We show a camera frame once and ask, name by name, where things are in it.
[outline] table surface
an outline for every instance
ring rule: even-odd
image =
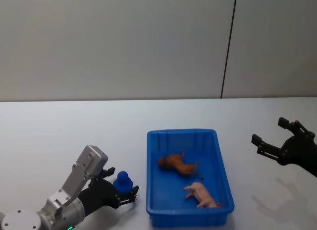
[[[253,133],[280,147],[291,133],[283,116],[317,132],[317,98],[0,103],[0,210],[41,209],[86,145],[127,171],[140,190],[135,205],[104,207],[77,230],[152,229],[146,213],[146,134],[216,130],[235,210],[221,230],[317,228],[317,179],[295,165],[256,154]]]

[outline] blue plastic tray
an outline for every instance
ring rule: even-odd
[[[220,226],[234,209],[217,134],[212,129],[150,131],[147,137],[147,212],[154,227]],[[161,156],[185,152],[185,163],[199,162],[199,176],[184,177],[173,170],[163,171]],[[205,185],[221,208],[197,208],[194,197],[185,200],[185,186]]]

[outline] gray wall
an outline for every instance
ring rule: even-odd
[[[0,0],[0,100],[219,98],[234,0]]]
[[[317,96],[317,0],[237,0],[224,98]]]

